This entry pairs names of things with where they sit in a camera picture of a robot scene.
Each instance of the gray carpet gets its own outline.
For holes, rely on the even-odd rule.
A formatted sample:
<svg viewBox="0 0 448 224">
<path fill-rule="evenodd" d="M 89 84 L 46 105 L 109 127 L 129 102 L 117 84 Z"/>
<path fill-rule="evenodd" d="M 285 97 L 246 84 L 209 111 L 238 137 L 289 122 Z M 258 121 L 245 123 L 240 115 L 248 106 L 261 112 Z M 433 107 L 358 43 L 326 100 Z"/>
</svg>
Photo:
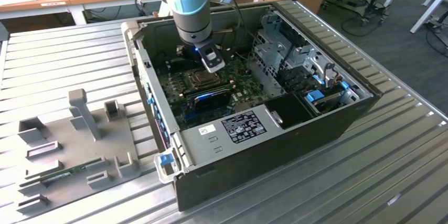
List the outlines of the gray carpet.
<svg viewBox="0 0 448 224">
<path fill-rule="evenodd" d="M 341 23 L 354 16 L 352 12 L 329 6 L 326 10 L 318 11 L 318 16 L 446 114 L 448 92 L 444 88 L 448 87 L 448 58 L 426 44 L 425 27 L 416 34 L 409 32 L 426 9 L 421 5 L 422 2 L 424 0 L 394 0 L 385 23 L 365 37 L 354 37 L 341 29 Z M 441 15 L 446 10 L 441 5 L 434 14 Z M 360 29 L 358 22 L 349 22 L 344 27 L 349 31 Z M 429 41 L 440 51 L 445 50 L 432 35 Z"/>
</svg>

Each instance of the motherboard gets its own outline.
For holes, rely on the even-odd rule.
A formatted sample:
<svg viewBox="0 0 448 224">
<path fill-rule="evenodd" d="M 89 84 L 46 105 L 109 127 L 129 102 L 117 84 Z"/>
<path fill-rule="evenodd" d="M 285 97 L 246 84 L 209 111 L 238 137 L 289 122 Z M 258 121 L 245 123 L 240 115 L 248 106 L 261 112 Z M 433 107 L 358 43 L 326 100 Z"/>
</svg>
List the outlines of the motherboard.
<svg viewBox="0 0 448 224">
<path fill-rule="evenodd" d="M 246 67 L 246 58 L 234 56 L 214 73 L 201 65 L 185 69 L 184 61 L 165 61 L 166 71 L 158 74 L 181 130 L 238 113 L 269 98 Z"/>
</svg>

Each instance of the blue latch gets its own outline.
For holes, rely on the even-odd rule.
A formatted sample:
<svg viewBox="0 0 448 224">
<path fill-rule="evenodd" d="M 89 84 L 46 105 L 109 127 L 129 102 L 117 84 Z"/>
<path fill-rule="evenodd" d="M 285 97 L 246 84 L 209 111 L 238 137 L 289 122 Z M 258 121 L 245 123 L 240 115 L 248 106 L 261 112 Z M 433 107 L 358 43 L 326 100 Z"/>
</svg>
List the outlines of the blue latch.
<svg viewBox="0 0 448 224">
<path fill-rule="evenodd" d="M 306 95 L 306 99 L 308 101 L 313 102 L 313 101 L 317 101 L 318 99 L 324 98 L 324 94 L 321 93 L 320 90 L 314 90 L 312 92 L 308 93 Z"/>
<path fill-rule="evenodd" d="M 348 85 L 348 83 L 345 81 L 342 81 L 341 86 L 345 90 L 350 87 L 350 85 Z"/>
<path fill-rule="evenodd" d="M 324 80 L 321 78 L 318 78 L 317 75 L 313 75 L 314 79 L 318 81 L 320 84 L 324 84 Z"/>
<path fill-rule="evenodd" d="M 160 156 L 160 165 L 166 165 L 174 162 L 173 154 L 166 154 Z"/>
<path fill-rule="evenodd" d="M 153 104 L 153 103 L 154 103 L 154 98 L 150 97 L 150 99 L 146 100 L 146 103 L 148 103 L 148 104 Z"/>
</svg>

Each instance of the metal slatted surface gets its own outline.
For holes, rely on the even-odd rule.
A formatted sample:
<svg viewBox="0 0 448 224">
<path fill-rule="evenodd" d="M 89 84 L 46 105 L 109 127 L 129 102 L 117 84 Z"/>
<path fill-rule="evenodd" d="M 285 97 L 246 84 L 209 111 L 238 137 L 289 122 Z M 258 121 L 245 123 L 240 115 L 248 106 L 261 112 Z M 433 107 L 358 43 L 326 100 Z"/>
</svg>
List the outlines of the metal slatted surface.
<svg viewBox="0 0 448 224">
<path fill-rule="evenodd" d="M 17 121 L 38 115 L 44 122 L 70 116 L 66 94 L 84 88 L 90 110 L 109 100 L 125 104 L 133 141 L 142 165 L 156 153 L 121 39 L 120 22 L 37 31 L 12 36 L 1 54 L 0 90 L 0 216 L 22 219 L 12 203 L 20 193 L 14 182 L 26 145 L 14 136 Z"/>
<path fill-rule="evenodd" d="M 42 86 L 34 83 L 22 84 L 30 88 L 10 87 L 0 92 L 1 108 L 10 106 L 13 110 L 33 108 L 50 102 L 58 105 L 68 86 L 86 85 L 88 94 L 101 101 L 113 93 L 126 102 L 128 113 L 132 114 L 129 123 L 133 129 L 134 143 L 141 162 L 145 164 L 145 174 L 133 181 L 53 210 L 33 218 L 29 223 L 80 222 L 80 223 L 445 223 L 448 220 L 448 126 L 445 116 L 433 106 L 396 79 L 394 76 L 361 52 L 361 50 L 342 38 L 336 31 L 304 7 L 292 1 L 281 1 L 282 6 L 304 19 L 306 27 L 316 32 L 333 50 L 354 69 L 385 93 L 370 112 L 357 120 L 344 135 L 322 148 L 309 153 L 298 161 L 278 168 L 262 177 L 220 198 L 212 199 L 198 207 L 178 212 L 176 209 L 174 192 L 170 185 L 162 185 L 157 180 L 150 165 L 152 154 L 156 150 L 150 140 L 150 129 L 142 115 L 134 86 L 129 82 L 129 72 L 118 72 L 114 76 L 104 70 L 97 70 L 101 76 L 88 81 L 89 73 L 82 78 L 56 82 L 56 79 L 42 80 L 50 90 L 40 90 Z M 100 33 L 92 27 L 64 29 L 69 36 L 86 33 Z M 56 30 L 52 36 L 62 37 Z M 13 36 L 12 43 L 29 43 L 36 34 Z M 108 62 L 105 55 L 120 51 L 121 48 L 101 48 L 114 45 L 93 46 L 92 56 L 85 65 L 94 62 Z M 69 60 L 82 57 L 88 51 L 70 49 L 72 56 L 58 59 Z M 8 60 L 5 68 L 13 73 L 14 68 L 25 68 L 25 61 L 16 61 L 18 53 Z M 38 64 L 57 60 L 57 55 L 26 56 L 36 59 Z M 46 71 L 54 71 L 54 64 L 45 65 Z M 0 132 L 13 122 L 0 127 Z M 62 116 L 64 113 L 46 111 L 48 120 Z M 9 219 L 18 218 L 13 212 L 8 199 L 13 197 L 10 176 L 16 167 L 9 160 L 14 155 L 2 150 L 20 148 L 20 141 L 14 137 L 0 140 L 0 216 Z"/>
</svg>

